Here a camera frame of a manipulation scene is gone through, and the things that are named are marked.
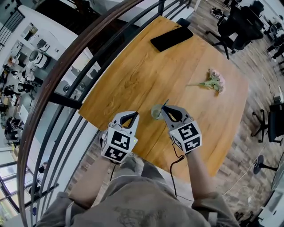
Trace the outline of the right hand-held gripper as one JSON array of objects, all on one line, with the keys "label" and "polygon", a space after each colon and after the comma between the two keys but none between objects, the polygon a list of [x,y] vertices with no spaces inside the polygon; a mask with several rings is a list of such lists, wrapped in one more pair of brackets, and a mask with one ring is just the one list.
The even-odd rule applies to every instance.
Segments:
[{"label": "right hand-held gripper", "polygon": [[186,109],[179,106],[164,106],[161,111],[171,140],[183,153],[189,153],[202,146],[202,134],[197,121],[193,120]]}]

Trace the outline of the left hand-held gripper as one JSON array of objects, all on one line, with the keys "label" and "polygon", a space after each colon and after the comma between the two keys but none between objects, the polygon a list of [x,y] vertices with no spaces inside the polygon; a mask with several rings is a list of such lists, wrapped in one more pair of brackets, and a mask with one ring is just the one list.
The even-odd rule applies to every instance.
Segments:
[{"label": "left hand-held gripper", "polygon": [[135,134],[139,122],[137,111],[124,111],[117,113],[113,121],[109,123],[103,137],[101,155],[112,162],[121,164],[132,152],[138,139]]}]

